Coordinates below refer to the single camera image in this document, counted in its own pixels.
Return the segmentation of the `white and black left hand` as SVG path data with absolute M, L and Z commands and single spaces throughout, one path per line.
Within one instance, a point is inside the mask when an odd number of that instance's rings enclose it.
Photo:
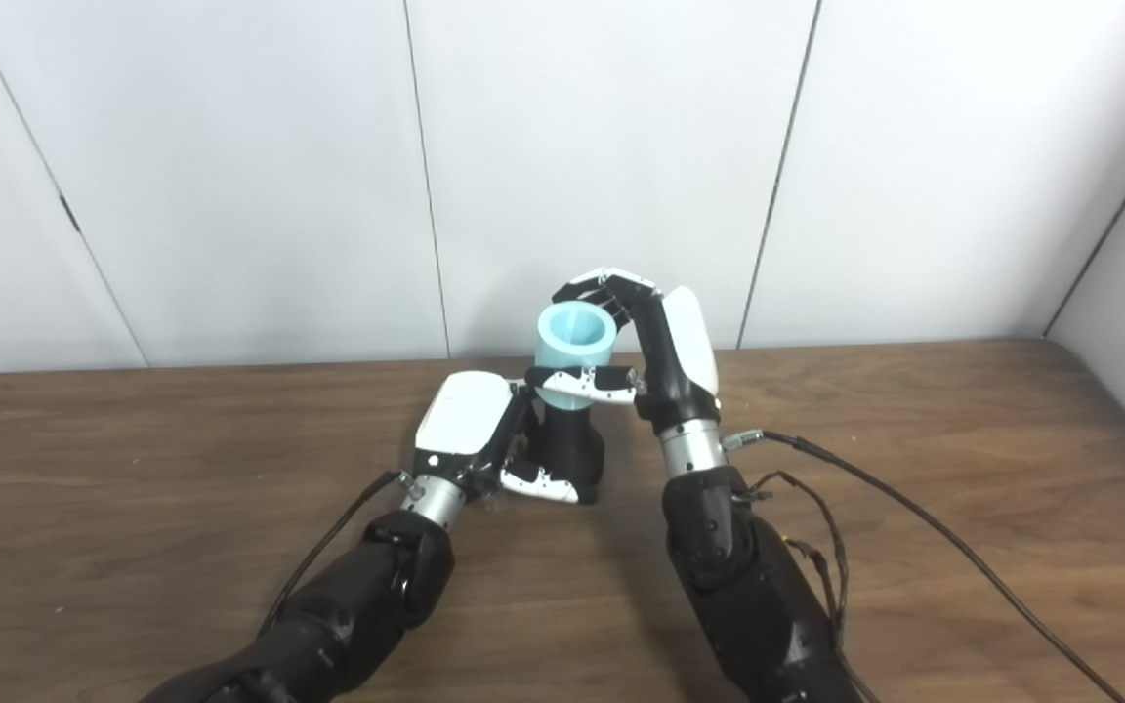
M 403 508 L 447 526 L 466 504 L 500 490 L 567 504 L 595 502 L 594 486 L 515 456 L 518 438 L 539 427 L 534 400 L 536 390 L 522 380 L 449 375 L 416 432 Z

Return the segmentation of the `white and black right hand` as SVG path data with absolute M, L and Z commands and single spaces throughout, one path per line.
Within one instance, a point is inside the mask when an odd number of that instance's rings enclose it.
M 658 433 L 691 420 L 719 422 L 722 404 L 713 343 L 704 310 L 688 286 L 662 292 L 646 277 L 605 267 L 574 277 L 551 299 L 594 304 L 611 314 L 616 332 L 633 324 L 645 366 L 644 370 L 597 363 L 531 366 L 523 379 L 537 393 L 633 405 Z

